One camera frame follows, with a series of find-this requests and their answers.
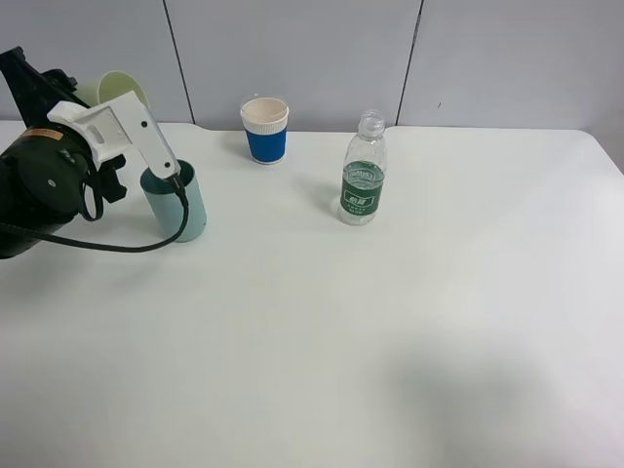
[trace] paper cup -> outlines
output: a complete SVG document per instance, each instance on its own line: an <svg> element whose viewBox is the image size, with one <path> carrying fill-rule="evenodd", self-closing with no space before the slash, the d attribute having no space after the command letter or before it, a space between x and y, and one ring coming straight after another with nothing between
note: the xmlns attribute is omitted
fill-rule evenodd
<svg viewBox="0 0 624 468"><path fill-rule="evenodd" d="M276 97L252 97L241 106L241 117L252 157L260 164L275 164L286 153L289 107Z"/></svg>
<svg viewBox="0 0 624 468"><path fill-rule="evenodd" d="M186 198L188 198L189 214L188 224L176 242L189 242L204 232L208 216L199 191L195 170L186 161L178 161L181 168L180 177L186 189ZM158 219L164 238L167 239L176 234L182 224L184 208L172 186L147 169L140 177L140 187L145 192L149 206Z"/></svg>
<svg viewBox="0 0 624 468"><path fill-rule="evenodd" d="M74 95L93 107L108 100L118 98L125 93L134 91L136 97L145 107L149 107L147 96L140 84L128 73L109 71L99 79L87 83L78 83Z"/></svg>

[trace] white table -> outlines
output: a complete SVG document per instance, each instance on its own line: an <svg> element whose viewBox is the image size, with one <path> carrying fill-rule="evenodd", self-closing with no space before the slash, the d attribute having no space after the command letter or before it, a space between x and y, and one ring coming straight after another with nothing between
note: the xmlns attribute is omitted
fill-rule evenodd
<svg viewBox="0 0 624 468"><path fill-rule="evenodd" d="M163 129L200 239L0 263L0 465L622 466L624 177L590 136L390 129L356 228L333 214L351 135L261 167L243 134ZM60 233L157 240L142 169Z"/></svg>

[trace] white bracket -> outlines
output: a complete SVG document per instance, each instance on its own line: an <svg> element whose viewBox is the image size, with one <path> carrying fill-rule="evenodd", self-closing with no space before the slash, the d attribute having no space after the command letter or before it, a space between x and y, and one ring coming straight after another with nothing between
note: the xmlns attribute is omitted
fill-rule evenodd
<svg viewBox="0 0 624 468"><path fill-rule="evenodd" d="M180 172L158 124L134 91L90 109L61 101L48 113L48 119L84 138L97 167L134 148L155 176L165 179Z"/></svg>

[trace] white cup rim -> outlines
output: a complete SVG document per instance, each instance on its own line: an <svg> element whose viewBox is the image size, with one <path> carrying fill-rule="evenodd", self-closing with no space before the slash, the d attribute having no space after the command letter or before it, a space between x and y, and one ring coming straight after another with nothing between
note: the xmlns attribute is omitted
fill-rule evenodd
<svg viewBox="0 0 624 468"><path fill-rule="evenodd" d="M264 103L270 102L271 104L277 103L278 105L282 107L282 109L274 114L268 114L268 115L267 114L260 115L259 113L254 114L250 112L249 110L246 110L246 107L248 107L250 104L259 104L263 102ZM290 110L289 110L288 105L283 100L277 97L254 97L246 101L241 106L241 117L244 120L247 120L248 122L260 124L260 125L277 124L278 122L286 119L289 116L289 112Z"/></svg>

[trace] plastic water bottle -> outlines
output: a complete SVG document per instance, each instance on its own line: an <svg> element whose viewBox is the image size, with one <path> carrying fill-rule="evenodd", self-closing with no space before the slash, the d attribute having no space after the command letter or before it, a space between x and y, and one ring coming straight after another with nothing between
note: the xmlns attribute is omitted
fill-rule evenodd
<svg viewBox="0 0 624 468"><path fill-rule="evenodd" d="M360 119L358 134L349 143L338 208L338 217L346 224L363 226L377 213L388 168L384 130L385 121L379 111L367 110Z"/></svg>

